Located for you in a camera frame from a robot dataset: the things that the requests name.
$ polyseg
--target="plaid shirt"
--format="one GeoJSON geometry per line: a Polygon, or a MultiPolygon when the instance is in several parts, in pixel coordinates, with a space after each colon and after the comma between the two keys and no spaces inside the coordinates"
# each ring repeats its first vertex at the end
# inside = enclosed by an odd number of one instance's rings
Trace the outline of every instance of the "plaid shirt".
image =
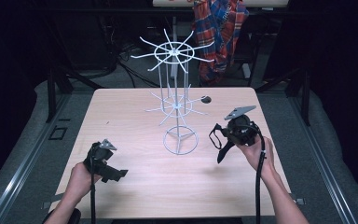
{"type": "Polygon", "coordinates": [[[240,35],[241,25],[249,13],[241,0],[195,0],[194,30],[199,46],[208,48],[200,51],[200,82],[211,85],[220,81],[228,63],[232,63],[235,45],[240,35]]]}

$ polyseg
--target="gray floor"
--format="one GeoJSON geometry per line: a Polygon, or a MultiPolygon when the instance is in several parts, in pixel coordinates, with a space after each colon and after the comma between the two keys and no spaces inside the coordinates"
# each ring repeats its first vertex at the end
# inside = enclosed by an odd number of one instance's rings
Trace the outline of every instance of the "gray floor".
{"type": "MultiPolygon", "coordinates": [[[[268,37],[255,70],[254,88],[263,85],[261,78],[272,45],[273,38],[268,37]]],[[[145,71],[155,64],[153,59],[129,59],[123,63],[158,82],[156,73],[145,71]]],[[[199,84],[196,67],[195,62],[190,64],[192,88],[199,84]]],[[[85,76],[92,74],[91,71],[83,73],[85,76]]],[[[231,76],[241,77],[242,74],[237,72],[231,76]]],[[[134,80],[136,88],[147,87],[139,78],[134,80]]],[[[75,79],[71,81],[75,87],[73,94],[57,92],[59,110],[50,124],[45,123],[48,117],[47,83],[36,87],[38,99],[34,113],[0,172],[0,223],[40,223],[46,215],[47,210],[42,210],[41,204],[55,193],[93,93],[83,83],[75,79]],[[48,140],[55,125],[67,128],[62,140],[48,140]]],[[[128,74],[119,66],[112,74],[93,81],[106,88],[133,88],[128,74]]],[[[245,81],[228,78],[220,85],[245,84],[245,81]]],[[[307,204],[300,205],[300,209],[310,223],[358,223],[358,185],[342,162],[336,133],[318,97],[311,95],[311,126],[306,127],[298,117],[297,98],[287,98],[283,93],[285,86],[286,83],[281,83],[268,92],[259,93],[258,98],[291,190],[297,198],[306,199],[307,204]]],[[[242,220],[244,223],[255,222],[254,217],[242,220]]],[[[273,217],[263,217],[263,220],[264,223],[274,223],[273,217]]],[[[110,222],[98,220],[98,223],[110,222]]]]}

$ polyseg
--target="person's right hand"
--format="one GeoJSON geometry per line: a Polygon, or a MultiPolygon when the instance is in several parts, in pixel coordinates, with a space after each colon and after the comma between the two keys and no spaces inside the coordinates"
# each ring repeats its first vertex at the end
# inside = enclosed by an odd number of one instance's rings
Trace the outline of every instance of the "person's right hand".
{"type": "MultiPolygon", "coordinates": [[[[261,176],[265,175],[267,172],[275,172],[275,166],[274,166],[274,154],[272,152],[272,142],[269,138],[264,137],[265,142],[265,150],[266,155],[263,163],[263,169],[261,176]]],[[[255,137],[255,143],[251,146],[240,146],[237,145],[237,147],[242,151],[242,153],[245,155],[246,160],[249,162],[249,164],[257,170],[258,162],[260,159],[260,153],[261,153],[261,138],[259,136],[255,137]]]]}

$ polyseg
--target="gray carpet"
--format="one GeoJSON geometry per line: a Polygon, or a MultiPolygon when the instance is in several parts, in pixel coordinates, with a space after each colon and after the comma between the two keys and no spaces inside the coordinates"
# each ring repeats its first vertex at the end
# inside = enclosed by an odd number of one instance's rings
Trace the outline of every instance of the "gray carpet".
{"type": "MultiPolygon", "coordinates": [[[[130,68],[137,70],[144,76],[154,81],[158,78],[145,72],[150,67],[149,59],[129,60],[124,62],[130,68]]],[[[260,63],[256,68],[257,76],[253,87],[262,85],[261,77],[264,72],[265,63],[268,60],[268,49],[261,51],[260,63]]],[[[195,64],[190,65],[190,74],[195,73],[195,64]]],[[[125,71],[118,67],[117,70],[105,77],[93,79],[96,83],[108,88],[132,88],[131,80],[125,71]]],[[[134,79],[136,87],[147,87],[139,78],[134,79]]],[[[198,78],[190,76],[190,83],[194,88],[198,86],[198,78]]],[[[59,111],[52,126],[45,124],[48,117],[47,107],[47,85],[42,83],[35,90],[38,93],[38,102],[34,113],[25,128],[18,144],[7,159],[5,166],[0,172],[0,200],[9,186],[10,180],[16,174],[34,147],[40,147],[40,153],[35,155],[37,160],[32,164],[32,170],[24,178],[26,181],[20,186],[20,191],[15,191],[12,200],[6,206],[6,211],[0,211],[0,222],[2,223],[40,223],[47,210],[42,210],[43,202],[49,201],[54,195],[59,184],[62,171],[69,157],[76,135],[86,113],[92,89],[83,83],[72,80],[75,87],[73,94],[66,96],[58,92],[62,102],[67,102],[59,111]],[[48,140],[52,128],[66,128],[62,140],[48,140]],[[43,136],[44,141],[40,144],[37,141],[43,136]]],[[[238,80],[228,79],[222,85],[238,85],[238,80]]],[[[296,109],[297,99],[286,98],[282,92],[285,84],[281,84],[268,93],[258,94],[259,101],[265,113],[266,120],[274,143],[279,151],[283,169],[286,173],[292,192],[297,198],[304,198],[307,202],[300,205],[310,223],[343,223],[342,217],[332,200],[331,193],[326,186],[325,179],[321,175],[315,157],[312,154],[312,144],[309,136],[304,131],[302,120],[298,118],[296,109]]],[[[331,126],[328,117],[323,111],[319,99],[314,94],[310,100],[310,123],[306,128],[314,134],[323,154],[325,155],[330,168],[342,189],[348,207],[358,223],[358,185],[351,177],[348,168],[342,162],[340,146],[335,131],[331,126]]],[[[254,217],[244,217],[243,223],[255,223],[254,217]]],[[[274,217],[263,217],[263,223],[274,223],[274,217]]],[[[98,223],[110,223],[112,220],[98,220],[98,223]]]]}

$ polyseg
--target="wooden table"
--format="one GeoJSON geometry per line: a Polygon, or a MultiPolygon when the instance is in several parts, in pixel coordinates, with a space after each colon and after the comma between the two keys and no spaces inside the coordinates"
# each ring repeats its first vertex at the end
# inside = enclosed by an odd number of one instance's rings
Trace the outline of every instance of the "wooden table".
{"type": "MultiPolygon", "coordinates": [[[[288,0],[245,0],[247,7],[286,7],[288,0]]],[[[153,0],[154,7],[193,7],[188,0],[153,0]]]]}
{"type": "MultiPolygon", "coordinates": [[[[72,167],[86,158],[91,144],[107,138],[117,147],[108,165],[129,171],[119,182],[96,184],[97,218],[255,216],[255,170],[236,147],[217,164],[218,150],[209,139],[215,123],[226,126],[224,117],[235,107],[247,105],[256,105],[246,115],[262,134],[271,137],[255,91],[191,89],[190,99],[208,95],[212,101],[193,104],[194,110],[207,115],[190,113],[185,117],[187,126],[200,139],[196,149],[186,155],[172,154],[163,146],[163,135],[175,126],[176,119],[169,118],[159,125],[165,114],[146,112],[159,108],[160,100],[151,92],[159,94],[159,89],[101,89],[94,93],[57,194],[64,192],[72,167]]],[[[219,137],[225,144],[227,139],[221,134],[219,137]]],[[[278,155],[275,162],[289,189],[278,155]]],[[[77,208],[82,217],[90,217],[90,196],[84,197],[77,208]]],[[[274,215],[264,184],[261,214],[274,215]]]]}

